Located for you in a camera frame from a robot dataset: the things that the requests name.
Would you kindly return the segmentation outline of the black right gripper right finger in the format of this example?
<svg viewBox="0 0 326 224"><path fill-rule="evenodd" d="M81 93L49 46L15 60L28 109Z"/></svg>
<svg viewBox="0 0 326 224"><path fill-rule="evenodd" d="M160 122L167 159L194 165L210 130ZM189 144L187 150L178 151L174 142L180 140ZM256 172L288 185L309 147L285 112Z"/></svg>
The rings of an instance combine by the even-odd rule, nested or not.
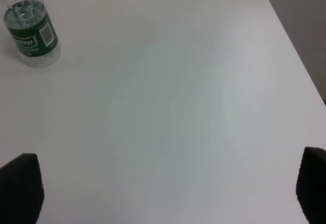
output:
<svg viewBox="0 0 326 224"><path fill-rule="evenodd" d="M325 223L325 150L304 149L296 196L308 223Z"/></svg>

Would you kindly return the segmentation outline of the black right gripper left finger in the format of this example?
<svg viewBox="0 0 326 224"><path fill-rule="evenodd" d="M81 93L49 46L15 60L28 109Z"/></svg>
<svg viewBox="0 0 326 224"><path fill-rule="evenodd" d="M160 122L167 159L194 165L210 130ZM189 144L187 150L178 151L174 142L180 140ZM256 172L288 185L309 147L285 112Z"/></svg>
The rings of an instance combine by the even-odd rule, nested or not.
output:
<svg viewBox="0 0 326 224"><path fill-rule="evenodd" d="M1 167L1 223L36 223L44 197L35 153L23 153Z"/></svg>

